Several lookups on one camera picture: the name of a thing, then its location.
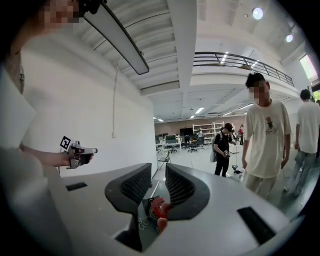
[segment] white shelving unit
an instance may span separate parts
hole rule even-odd
[[[212,122],[207,124],[193,124],[193,133],[197,132],[200,128],[203,132],[205,140],[212,140],[216,134],[220,131],[221,127],[225,126],[225,122]]]

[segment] black t-shirt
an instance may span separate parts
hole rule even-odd
[[[222,134],[222,138],[220,136],[220,132],[216,134],[213,144],[217,144],[218,148],[222,152],[224,152],[225,150],[229,152],[229,142],[232,142],[232,138],[230,135],[224,135],[223,132],[221,132],[221,134]]]

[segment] window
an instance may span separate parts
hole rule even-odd
[[[314,65],[312,64],[308,55],[305,55],[303,58],[300,59],[300,63],[306,73],[306,76],[310,80],[317,75]]]

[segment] white t-shirt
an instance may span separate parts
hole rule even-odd
[[[299,146],[305,153],[315,154],[318,149],[320,107],[312,101],[298,109],[296,123],[300,125]]]
[[[246,141],[252,137],[246,171],[267,179],[279,174],[285,147],[285,134],[291,133],[288,112],[279,100],[267,107],[254,104],[247,111],[244,125]]]

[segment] metal railing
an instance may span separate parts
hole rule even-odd
[[[193,66],[233,67],[238,69],[255,71],[279,79],[280,81],[283,81],[288,85],[294,87],[294,83],[290,76],[286,75],[285,73],[275,69],[274,67],[268,64],[241,55],[231,53],[225,54],[223,52],[213,51],[197,51],[194,56]]]

